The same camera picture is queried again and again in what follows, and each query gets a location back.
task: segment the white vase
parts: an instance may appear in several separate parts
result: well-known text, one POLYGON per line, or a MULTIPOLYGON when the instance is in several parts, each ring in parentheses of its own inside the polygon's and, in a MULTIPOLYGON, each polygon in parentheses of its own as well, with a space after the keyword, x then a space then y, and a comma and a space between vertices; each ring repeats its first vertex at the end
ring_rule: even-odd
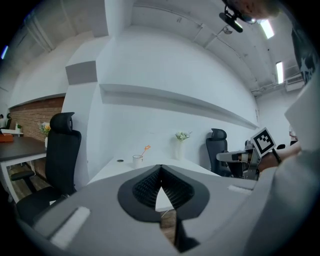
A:
POLYGON ((182 160, 184 158, 184 142, 177 141, 175 149, 175 158, 177 160, 182 160))

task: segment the air conditioner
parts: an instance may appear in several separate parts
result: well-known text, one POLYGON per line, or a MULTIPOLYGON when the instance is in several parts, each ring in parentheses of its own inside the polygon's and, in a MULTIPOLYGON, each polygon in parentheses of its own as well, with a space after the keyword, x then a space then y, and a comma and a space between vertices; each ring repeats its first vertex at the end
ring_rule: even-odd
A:
POLYGON ((287 92, 301 89, 305 85, 305 81, 301 74, 292 76, 285 80, 285 89, 287 92))

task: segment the brick wall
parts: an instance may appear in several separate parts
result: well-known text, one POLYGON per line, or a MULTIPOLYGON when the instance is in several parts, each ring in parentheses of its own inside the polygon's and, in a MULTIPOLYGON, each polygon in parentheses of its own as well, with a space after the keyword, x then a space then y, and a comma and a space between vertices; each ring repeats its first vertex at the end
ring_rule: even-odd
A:
MULTIPOLYGON (((58 113, 61 113, 65 97, 57 97, 39 100, 16 106, 10 109, 12 118, 10 129, 15 129, 16 122, 22 126, 23 136, 33 137, 36 140, 44 141, 46 136, 41 133, 39 124, 50 122, 50 119, 58 113)), ((38 159, 34 161, 34 168, 38 175, 45 176, 46 159, 38 159)))

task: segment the white cup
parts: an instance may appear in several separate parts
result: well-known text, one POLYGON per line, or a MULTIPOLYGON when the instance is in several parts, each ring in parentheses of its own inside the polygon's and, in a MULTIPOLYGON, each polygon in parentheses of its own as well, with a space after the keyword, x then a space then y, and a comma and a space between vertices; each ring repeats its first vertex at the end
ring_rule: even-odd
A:
POLYGON ((133 168, 138 169, 141 167, 144 157, 140 154, 135 154, 132 156, 133 168))

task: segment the chair seat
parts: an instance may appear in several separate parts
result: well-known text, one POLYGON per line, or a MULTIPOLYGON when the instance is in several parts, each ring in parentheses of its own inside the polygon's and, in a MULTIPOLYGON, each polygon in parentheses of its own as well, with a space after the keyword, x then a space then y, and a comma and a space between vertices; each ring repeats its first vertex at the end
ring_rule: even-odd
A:
POLYGON ((34 218, 50 206, 50 201, 56 201, 61 193, 49 186, 30 194, 16 204, 20 218, 32 226, 34 218))

